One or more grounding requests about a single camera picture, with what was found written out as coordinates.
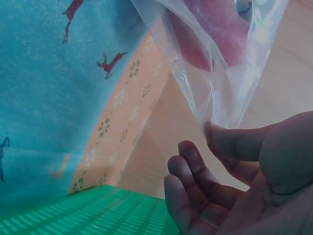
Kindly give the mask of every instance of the teal fabric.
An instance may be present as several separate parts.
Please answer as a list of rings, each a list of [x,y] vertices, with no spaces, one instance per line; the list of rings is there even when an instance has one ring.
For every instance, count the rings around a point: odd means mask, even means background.
[[[2,209],[67,193],[92,129],[145,32],[130,0],[0,1]],[[62,180],[51,179],[51,167],[60,167],[76,148]]]

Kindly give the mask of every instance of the green plastic grid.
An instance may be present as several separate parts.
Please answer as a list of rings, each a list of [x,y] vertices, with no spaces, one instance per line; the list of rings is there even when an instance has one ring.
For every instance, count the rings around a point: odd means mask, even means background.
[[[0,219],[0,234],[176,235],[165,201],[102,186]]]

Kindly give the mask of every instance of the hand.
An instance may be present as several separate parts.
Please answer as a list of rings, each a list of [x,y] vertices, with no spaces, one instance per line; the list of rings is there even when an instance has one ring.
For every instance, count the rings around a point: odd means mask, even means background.
[[[254,130],[207,125],[205,137],[247,192],[220,185],[192,142],[168,162],[165,198],[186,235],[313,234],[313,112]]]

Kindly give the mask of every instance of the wooden surface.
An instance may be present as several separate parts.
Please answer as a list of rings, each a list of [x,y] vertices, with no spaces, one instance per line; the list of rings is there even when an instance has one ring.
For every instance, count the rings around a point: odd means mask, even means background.
[[[265,126],[313,110],[312,13],[313,0],[290,0],[242,128]],[[132,153],[119,186],[164,197],[163,177],[167,173],[167,160],[177,154],[177,143],[182,140],[195,142],[221,183],[246,189],[209,153],[199,125],[172,78]]]

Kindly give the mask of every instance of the clear plastic bag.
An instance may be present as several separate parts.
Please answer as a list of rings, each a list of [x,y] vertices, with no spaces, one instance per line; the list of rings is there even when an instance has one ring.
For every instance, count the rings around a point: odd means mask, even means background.
[[[287,0],[132,0],[200,124],[237,128]]]

